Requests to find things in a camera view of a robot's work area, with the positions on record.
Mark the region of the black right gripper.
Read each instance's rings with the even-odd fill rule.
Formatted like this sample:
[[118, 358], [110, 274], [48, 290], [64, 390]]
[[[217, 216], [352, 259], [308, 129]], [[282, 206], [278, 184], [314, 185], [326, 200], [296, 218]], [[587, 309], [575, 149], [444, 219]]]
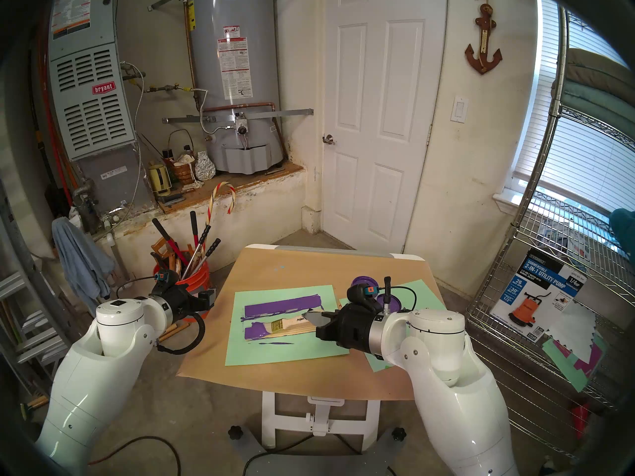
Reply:
[[309, 310], [302, 317], [316, 327], [316, 337], [334, 341], [339, 347], [367, 354], [380, 354], [381, 315], [362, 306], [345, 306], [341, 310]]

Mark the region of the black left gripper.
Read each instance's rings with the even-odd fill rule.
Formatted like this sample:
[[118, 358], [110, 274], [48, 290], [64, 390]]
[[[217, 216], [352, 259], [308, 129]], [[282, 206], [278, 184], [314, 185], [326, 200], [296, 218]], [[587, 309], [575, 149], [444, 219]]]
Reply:
[[[207, 308], [213, 308], [217, 297], [216, 289], [207, 289], [198, 293], [198, 298], [204, 301]], [[199, 313], [200, 301], [191, 295], [185, 284], [174, 284], [166, 289], [166, 302], [170, 306], [172, 322], [182, 320], [192, 312]]]

